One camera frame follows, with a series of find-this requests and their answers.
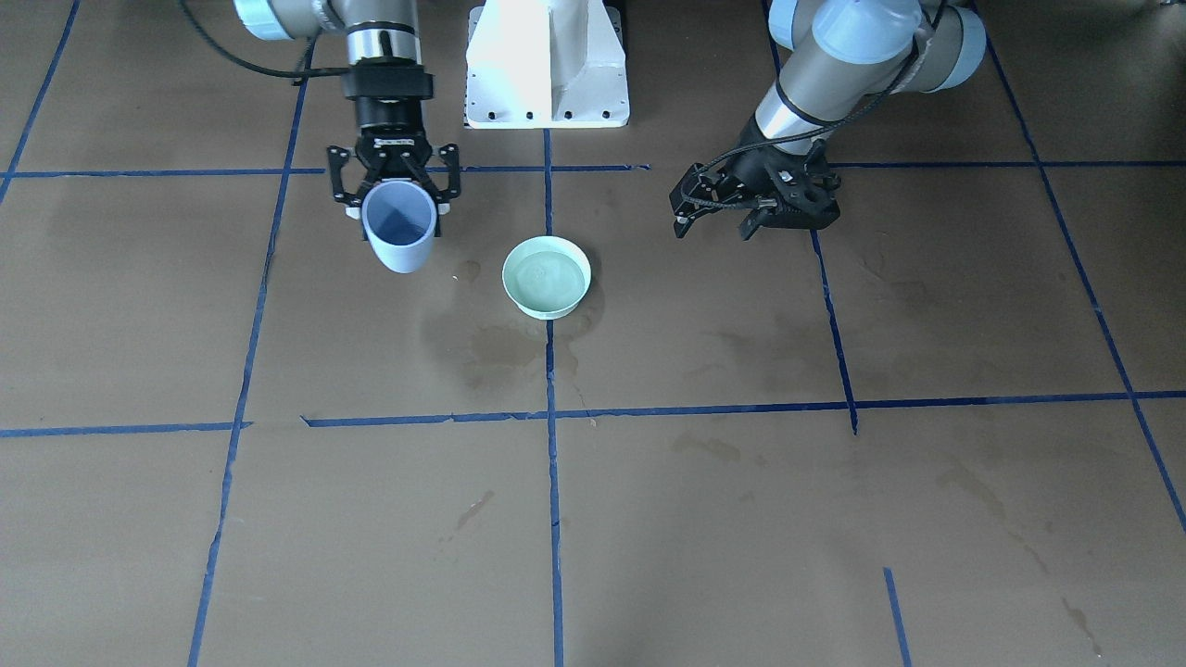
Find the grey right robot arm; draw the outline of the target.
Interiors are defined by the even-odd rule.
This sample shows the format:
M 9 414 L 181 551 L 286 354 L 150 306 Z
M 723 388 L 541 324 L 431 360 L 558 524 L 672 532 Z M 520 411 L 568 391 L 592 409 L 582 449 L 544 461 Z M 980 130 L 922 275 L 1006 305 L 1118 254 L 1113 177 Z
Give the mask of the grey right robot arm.
M 236 1 L 243 26 L 262 42 L 317 42 L 343 34 L 347 65 L 298 70 L 292 80 L 337 77 L 353 104 L 357 138 L 351 147 L 326 150 L 334 202 L 361 215 L 361 203 L 381 182 L 412 182 L 429 195 L 436 214 L 448 214 L 461 195 L 458 145 L 433 146 L 423 104 L 434 77 L 421 63 L 415 1 Z

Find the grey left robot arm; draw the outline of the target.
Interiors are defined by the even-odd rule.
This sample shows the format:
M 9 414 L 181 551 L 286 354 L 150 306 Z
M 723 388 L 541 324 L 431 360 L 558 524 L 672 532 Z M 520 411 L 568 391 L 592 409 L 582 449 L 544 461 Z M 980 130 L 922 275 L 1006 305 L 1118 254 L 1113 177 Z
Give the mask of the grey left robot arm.
M 827 139 L 890 94 L 939 93 L 970 80 L 987 50 L 978 13 L 959 1 L 774 1 L 771 38 L 788 50 L 737 146 L 696 163 L 670 193 L 674 231 L 726 210 L 761 228 L 821 231 L 839 220 Z

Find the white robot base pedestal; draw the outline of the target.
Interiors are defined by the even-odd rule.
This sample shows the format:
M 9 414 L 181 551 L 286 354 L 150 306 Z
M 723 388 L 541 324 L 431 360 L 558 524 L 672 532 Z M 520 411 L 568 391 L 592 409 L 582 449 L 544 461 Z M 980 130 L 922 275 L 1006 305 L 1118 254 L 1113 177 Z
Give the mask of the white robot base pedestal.
M 468 13 L 474 131 L 620 128 L 631 117 L 618 1 L 486 1 Z

